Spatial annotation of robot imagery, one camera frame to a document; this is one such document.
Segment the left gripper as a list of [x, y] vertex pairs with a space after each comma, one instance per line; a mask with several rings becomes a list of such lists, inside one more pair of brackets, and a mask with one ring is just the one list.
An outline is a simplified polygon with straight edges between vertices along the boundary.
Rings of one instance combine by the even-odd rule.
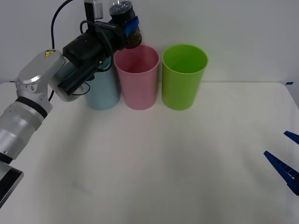
[[95, 45], [94, 57], [111, 57], [116, 51], [121, 50], [127, 43], [127, 38], [138, 29], [139, 19], [135, 16], [131, 21], [123, 24], [123, 28], [115, 25], [113, 20], [95, 22], [93, 38]]

